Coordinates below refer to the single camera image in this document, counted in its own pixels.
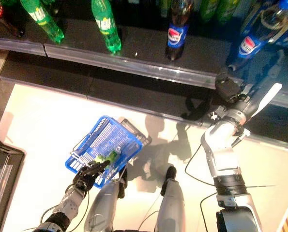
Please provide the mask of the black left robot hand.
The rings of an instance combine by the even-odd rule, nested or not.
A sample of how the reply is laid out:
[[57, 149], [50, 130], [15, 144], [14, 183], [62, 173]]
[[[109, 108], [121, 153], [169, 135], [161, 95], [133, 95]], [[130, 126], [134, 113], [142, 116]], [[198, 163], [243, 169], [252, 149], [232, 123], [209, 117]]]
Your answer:
[[96, 178], [104, 172], [109, 164], [109, 160], [105, 160], [104, 162], [89, 162], [77, 172], [72, 184], [85, 194], [88, 193], [94, 185]]

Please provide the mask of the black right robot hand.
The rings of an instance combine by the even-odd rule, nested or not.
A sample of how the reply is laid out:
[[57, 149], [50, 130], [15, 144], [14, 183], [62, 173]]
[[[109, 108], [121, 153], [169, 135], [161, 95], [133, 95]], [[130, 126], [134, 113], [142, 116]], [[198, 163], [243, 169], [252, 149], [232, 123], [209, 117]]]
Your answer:
[[227, 72], [221, 72], [216, 76], [215, 89], [218, 95], [228, 103], [235, 103], [246, 97], [243, 94], [242, 86], [229, 78]]

